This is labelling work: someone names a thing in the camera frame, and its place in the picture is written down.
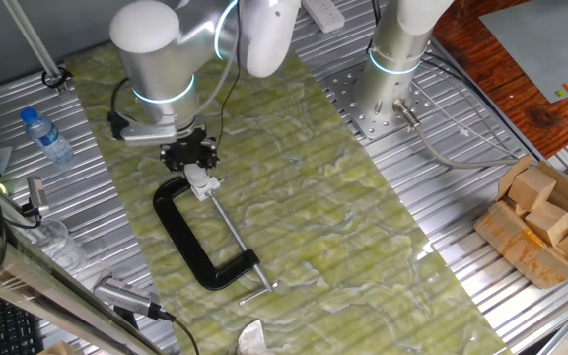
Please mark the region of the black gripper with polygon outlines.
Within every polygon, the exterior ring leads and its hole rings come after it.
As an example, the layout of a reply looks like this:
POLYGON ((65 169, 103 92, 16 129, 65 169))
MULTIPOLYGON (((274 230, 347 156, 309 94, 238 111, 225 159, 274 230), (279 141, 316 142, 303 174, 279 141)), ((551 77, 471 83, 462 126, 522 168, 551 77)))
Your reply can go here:
POLYGON ((202 169, 213 169, 218 165, 217 141, 207 137, 202 128, 172 144, 160 146, 160 161, 171 173, 180 173, 188 165, 202 169))

